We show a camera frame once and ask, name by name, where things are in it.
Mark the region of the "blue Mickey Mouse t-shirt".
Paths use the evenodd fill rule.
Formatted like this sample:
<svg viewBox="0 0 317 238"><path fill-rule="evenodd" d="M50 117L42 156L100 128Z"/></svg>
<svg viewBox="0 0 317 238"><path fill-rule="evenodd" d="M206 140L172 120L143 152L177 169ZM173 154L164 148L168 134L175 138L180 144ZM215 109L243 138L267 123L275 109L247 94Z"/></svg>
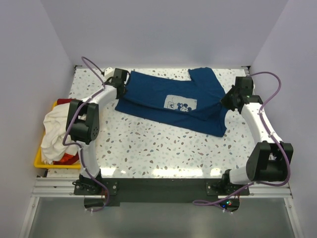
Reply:
<svg viewBox="0 0 317 238"><path fill-rule="evenodd" d="M131 72L127 93L115 109L132 116L223 137L225 91L211 68L188 70L190 80Z"/></svg>

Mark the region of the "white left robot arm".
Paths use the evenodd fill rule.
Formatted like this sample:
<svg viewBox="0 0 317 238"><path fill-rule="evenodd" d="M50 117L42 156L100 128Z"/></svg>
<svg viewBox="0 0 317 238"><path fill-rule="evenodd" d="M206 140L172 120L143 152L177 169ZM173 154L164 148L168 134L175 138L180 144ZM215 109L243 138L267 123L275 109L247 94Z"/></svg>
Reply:
<svg viewBox="0 0 317 238"><path fill-rule="evenodd" d="M73 99L69 103L66 134L63 145L75 145L80 161L80 180L87 179L85 189L98 194L103 188L99 180L101 169L96 158L95 140L100 132L100 109L108 103L122 98L129 83L130 73L115 68L106 75L99 90L84 99Z"/></svg>

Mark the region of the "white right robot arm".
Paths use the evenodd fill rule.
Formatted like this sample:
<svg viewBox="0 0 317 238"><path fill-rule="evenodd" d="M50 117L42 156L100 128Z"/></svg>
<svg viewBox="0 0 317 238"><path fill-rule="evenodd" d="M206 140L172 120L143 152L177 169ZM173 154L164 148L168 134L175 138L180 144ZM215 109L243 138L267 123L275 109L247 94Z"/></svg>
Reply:
<svg viewBox="0 0 317 238"><path fill-rule="evenodd" d="M237 76L234 85L221 99L229 110L237 110L246 121L255 147L245 166L227 170L220 184L223 193L233 194L238 185L253 182L269 186L284 186L290 179L293 146L283 142L273 129L264 107L267 102L253 94L254 83L250 76Z"/></svg>

